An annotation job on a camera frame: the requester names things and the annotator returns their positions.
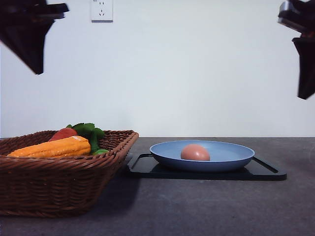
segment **green vegetable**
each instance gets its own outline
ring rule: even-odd
[[[98,141],[104,137],[104,131],[95,128],[93,123],[78,123],[74,126],[71,124],[67,125],[67,128],[72,128],[77,131],[79,136],[82,136],[89,140],[91,145],[91,153],[99,150]]]
[[[99,150],[93,152],[92,155],[99,155],[99,154],[107,153],[107,152],[109,152],[109,150],[106,150],[106,149],[99,149]]]

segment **white wall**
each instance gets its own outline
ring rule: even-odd
[[[44,74],[1,49],[2,137],[93,122],[140,136],[315,136],[302,100],[299,34],[282,0],[114,0],[91,23],[88,0],[46,36]]]

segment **red tomato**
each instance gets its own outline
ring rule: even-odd
[[[71,128],[63,128],[61,130],[59,130],[56,134],[54,134],[50,140],[48,141],[54,141],[54,140],[58,140],[58,139],[65,139],[65,138],[69,138],[71,136],[74,135],[78,135],[77,131],[75,131],[74,129]]]

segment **plate rim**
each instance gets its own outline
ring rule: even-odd
[[[250,151],[252,151],[252,156],[246,157],[246,158],[242,158],[242,159],[237,159],[237,160],[230,160],[230,161],[198,161],[198,160],[186,160],[186,159],[177,159],[177,158],[173,158],[173,157],[166,157],[166,156],[161,156],[155,152],[152,151],[152,148],[154,146],[157,145],[161,145],[161,144],[166,144],[166,143],[176,143],[176,142],[187,142],[187,141],[192,141],[192,142],[210,142],[210,143],[223,143],[223,144],[229,144],[229,145],[236,145],[236,146],[241,146],[243,148],[249,149]],[[240,145],[240,144],[234,144],[234,143],[229,143],[229,142],[221,142],[221,141],[211,141],[211,140],[177,140],[177,141],[168,141],[168,142],[162,142],[162,143],[158,143],[158,144],[154,144],[149,148],[151,154],[153,155],[157,155],[161,158],[167,158],[167,159],[172,159],[172,160],[178,160],[178,161],[188,161],[188,162],[196,162],[196,163],[227,163],[227,162],[235,162],[235,161],[244,161],[250,158],[253,158],[255,156],[255,151],[253,149],[251,149],[250,147],[244,146],[244,145]]]

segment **wall socket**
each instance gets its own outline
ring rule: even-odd
[[[90,0],[91,21],[93,23],[113,22],[114,0]]]

